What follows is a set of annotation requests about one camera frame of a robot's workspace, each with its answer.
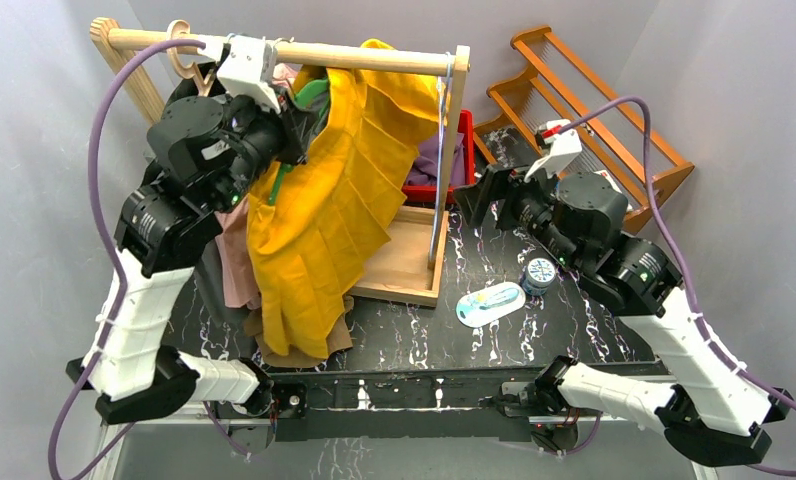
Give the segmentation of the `purple skirt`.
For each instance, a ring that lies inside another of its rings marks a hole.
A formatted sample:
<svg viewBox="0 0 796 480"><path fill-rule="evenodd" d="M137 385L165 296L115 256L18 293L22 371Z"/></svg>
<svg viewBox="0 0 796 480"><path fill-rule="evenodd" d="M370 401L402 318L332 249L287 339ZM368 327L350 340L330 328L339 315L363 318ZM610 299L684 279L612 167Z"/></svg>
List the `purple skirt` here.
<svg viewBox="0 0 796 480"><path fill-rule="evenodd" d="M457 133L456 144L453 151L452 171L450 178L451 186L463 186L466 184L466 163L465 163L465 135ZM430 137L418 146L418 157L414 160L412 167L406 177L405 184L409 186L432 186L435 187L439 173L439 139L437 135Z"/></svg>

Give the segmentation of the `yellow pleated skirt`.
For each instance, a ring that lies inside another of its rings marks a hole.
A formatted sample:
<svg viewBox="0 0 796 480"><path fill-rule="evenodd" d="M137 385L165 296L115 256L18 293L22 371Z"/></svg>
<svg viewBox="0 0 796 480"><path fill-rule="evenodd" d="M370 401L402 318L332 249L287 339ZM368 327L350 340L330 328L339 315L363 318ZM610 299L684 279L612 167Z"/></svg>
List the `yellow pleated skirt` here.
<svg viewBox="0 0 796 480"><path fill-rule="evenodd" d="M285 174L272 166L253 185L246 233L264 347L316 361L330 355L344 295L390 239L403 185L439 113L431 76L305 65L292 90L320 79L330 106L307 162Z"/></svg>

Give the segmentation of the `light blue wire hanger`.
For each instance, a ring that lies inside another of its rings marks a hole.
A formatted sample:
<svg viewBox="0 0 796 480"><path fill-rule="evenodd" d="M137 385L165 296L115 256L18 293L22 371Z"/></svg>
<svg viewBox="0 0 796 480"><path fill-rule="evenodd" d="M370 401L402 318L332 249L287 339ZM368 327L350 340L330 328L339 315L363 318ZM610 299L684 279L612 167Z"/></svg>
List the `light blue wire hanger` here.
<svg viewBox="0 0 796 480"><path fill-rule="evenodd" d="M439 173L436 184L436 198L434 202L434 216L433 216L433 229L430 238L430 246L428 252L428 264L434 265L436 252L438 248L438 239L441 230L442 216L446 204L447 186L445 185L446 168L444 165L445 160L445 140L446 140L446 117L447 117L447 103L448 95L452 85L452 76L454 69L453 55L446 52L445 56L448 59L446 66L446 73L438 78L437 92L438 92L438 130L437 136L439 139Z"/></svg>

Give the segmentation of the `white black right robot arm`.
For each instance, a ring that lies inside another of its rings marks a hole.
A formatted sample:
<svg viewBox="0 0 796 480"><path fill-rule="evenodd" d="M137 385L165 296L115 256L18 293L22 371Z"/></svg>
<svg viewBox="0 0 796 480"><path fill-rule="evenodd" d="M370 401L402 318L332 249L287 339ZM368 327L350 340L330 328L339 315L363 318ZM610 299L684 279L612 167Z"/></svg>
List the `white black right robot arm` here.
<svg viewBox="0 0 796 480"><path fill-rule="evenodd" d="M463 218L477 226L492 203L497 227L522 228L579 288L634 330L673 374L650 383L556 357L505 407L549 414L603 412L661 434L687 459L708 467L757 466L771 447L765 425L785 419L788 393L768 393L744 380L713 334L703 334L688 305L683 277L655 243L623 231L628 202L602 176L564 177L489 166L457 188Z"/></svg>

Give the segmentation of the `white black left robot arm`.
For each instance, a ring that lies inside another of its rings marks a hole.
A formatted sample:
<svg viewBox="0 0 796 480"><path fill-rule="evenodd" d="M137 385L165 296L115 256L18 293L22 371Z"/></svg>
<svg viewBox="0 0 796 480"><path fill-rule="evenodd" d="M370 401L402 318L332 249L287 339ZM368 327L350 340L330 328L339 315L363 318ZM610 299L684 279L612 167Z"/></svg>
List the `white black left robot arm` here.
<svg viewBox="0 0 796 480"><path fill-rule="evenodd" d="M239 205L273 163L304 163L323 116L288 95L274 107L245 95L188 96L164 107L147 133L153 160L116 224L114 279L95 344L66 367L97 393L106 423L161 419L190 402L228 402L249 416L274 406L274 383L253 361L193 356L162 336L221 233L218 214Z"/></svg>

